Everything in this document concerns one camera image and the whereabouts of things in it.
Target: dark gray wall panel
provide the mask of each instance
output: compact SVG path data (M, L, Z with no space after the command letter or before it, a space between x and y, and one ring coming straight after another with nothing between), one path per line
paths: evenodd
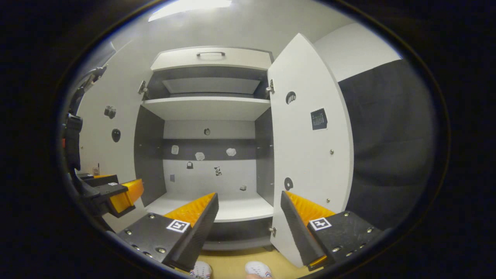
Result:
M255 120L256 192L274 206L274 137L269 108Z
M339 82L353 132L346 210L386 229L420 196L434 161L436 119L428 88L405 60Z
M134 170L143 180L141 196L147 206L165 194L162 140L165 121L140 106L134 132Z
M254 139L163 139L163 159L196 161L195 154L205 154L209 160L255 160ZM171 153L173 145L179 146L179 153ZM228 156L228 148L236 149L236 155Z

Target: ceiling light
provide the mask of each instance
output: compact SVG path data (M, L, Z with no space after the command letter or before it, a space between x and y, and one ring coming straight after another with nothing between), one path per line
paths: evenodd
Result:
M153 13L148 22L178 12L229 7L229 5L231 5L231 0L177 0Z

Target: gray panel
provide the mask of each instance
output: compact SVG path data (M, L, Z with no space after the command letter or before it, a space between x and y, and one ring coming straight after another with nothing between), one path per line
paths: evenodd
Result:
M179 153L171 153L173 145L179 146ZM163 159L196 161L195 154L202 152L205 160L254 160L254 139L163 139ZM228 156L228 148L236 149L236 155Z
M274 137L269 108L255 120L256 192L274 206Z
M205 241L203 250L207 251L232 251L270 246L270 234L253 239L234 241Z
M165 121L139 106L134 132L134 170L143 180L143 205L147 206L166 193L162 140Z
M262 98L259 96L264 96L265 88L267 87L265 85L267 84L267 71L264 70L254 70L238 67L186 67L154 72L147 85L147 95L150 99L169 98L171 97L171 94L163 85L162 81L191 77L228 77L259 80L260 85L255 90L255 98Z

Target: drawer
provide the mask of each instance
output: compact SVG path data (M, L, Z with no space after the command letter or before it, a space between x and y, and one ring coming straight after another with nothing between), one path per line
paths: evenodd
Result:
M153 62L152 71L183 67L222 66L267 70L271 53L241 48L199 47L160 53Z

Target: ceiling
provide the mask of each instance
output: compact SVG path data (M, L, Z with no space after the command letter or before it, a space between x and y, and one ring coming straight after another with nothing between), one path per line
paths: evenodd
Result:
M315 42L354 22L311 0L232 0L229 7L186 11L148 22L156 10L121 28L111 38L115 49L139 44L150 65L161 51L191 46L257 48L276 58L297 33Z

